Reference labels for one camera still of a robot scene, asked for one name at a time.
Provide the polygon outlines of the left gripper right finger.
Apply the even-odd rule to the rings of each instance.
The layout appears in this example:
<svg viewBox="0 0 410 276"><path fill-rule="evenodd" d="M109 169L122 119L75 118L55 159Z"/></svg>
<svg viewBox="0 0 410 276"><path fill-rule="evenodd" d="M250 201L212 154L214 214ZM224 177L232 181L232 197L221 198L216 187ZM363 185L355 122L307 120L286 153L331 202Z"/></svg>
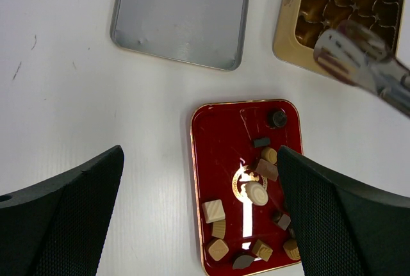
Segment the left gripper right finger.
<svg viewBox="0 0 410 276"><path fill-rule="evenodd" d="M409 198L286 146L277 166L305 275L409 275Z"/></svg>

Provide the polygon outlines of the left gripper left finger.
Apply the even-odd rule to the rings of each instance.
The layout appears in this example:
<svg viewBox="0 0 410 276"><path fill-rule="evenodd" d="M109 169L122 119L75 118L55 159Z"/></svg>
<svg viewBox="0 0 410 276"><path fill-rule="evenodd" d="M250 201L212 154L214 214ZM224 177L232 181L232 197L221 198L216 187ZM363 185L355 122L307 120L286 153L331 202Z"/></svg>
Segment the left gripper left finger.
<svg viewBox="0 0 410 276"><path fill-rule="evenodd" d="M116 145L1 196L1 275L95 275L124 167Z"/></svg>

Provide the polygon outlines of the brown square chocolate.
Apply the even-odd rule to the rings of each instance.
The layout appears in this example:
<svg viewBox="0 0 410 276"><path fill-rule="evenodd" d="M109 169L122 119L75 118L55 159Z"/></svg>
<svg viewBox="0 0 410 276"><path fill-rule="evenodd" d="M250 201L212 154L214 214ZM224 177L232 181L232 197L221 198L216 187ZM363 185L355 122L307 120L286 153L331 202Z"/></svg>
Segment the brown square chocolate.
<svg viewBox="0 0 410 276"><path fill-rule="evenodd" d="M264 160L259 159L254 171L267 179L276 182L279 177L277 166Z"/></svg>

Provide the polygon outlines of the dark rectangular chocolate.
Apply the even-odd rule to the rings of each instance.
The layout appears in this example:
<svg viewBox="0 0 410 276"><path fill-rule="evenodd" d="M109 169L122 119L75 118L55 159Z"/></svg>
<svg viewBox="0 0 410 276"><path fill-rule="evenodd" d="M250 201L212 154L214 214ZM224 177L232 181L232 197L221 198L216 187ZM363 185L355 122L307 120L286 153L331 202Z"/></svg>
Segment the dark rectangular chocolate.
<svg viewBox="0 0 410 276"><path fill-rule="evenodd" d="M254 146L255 148L258 148L258 147L266 147L266 146L269 146L269 145L270 145L270 139L269 139L269 137L256 138L256 139L254 139L254 140L252 141L252 143L253 143L253 146Z"/></svg>

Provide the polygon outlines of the white square chocolate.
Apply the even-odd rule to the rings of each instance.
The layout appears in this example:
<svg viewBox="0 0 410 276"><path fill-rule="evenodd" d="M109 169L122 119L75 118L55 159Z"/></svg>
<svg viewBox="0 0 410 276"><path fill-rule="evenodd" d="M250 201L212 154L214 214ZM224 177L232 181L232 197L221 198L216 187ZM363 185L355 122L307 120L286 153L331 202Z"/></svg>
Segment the white square chocolate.
<svg viewBox="0 0 410 276"><path fill-rule="evenodd" d="M214 223L226 218L224 207L220 199L204 202L202 204L206 223Z"/></svg>

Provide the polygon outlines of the silver metal tongs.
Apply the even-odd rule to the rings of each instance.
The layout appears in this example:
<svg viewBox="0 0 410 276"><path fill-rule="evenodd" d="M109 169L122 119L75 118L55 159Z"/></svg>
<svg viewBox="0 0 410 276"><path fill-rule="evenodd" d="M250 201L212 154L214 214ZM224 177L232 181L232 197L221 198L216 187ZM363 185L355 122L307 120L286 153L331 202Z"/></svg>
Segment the silver metal tongs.
<svg viewBox="0 0 410 276"><path fill-rule="evenodd" d="M329 76L409 116L409 68L368 28L352 20L340 22L320 35L313 58Z"/></svg>

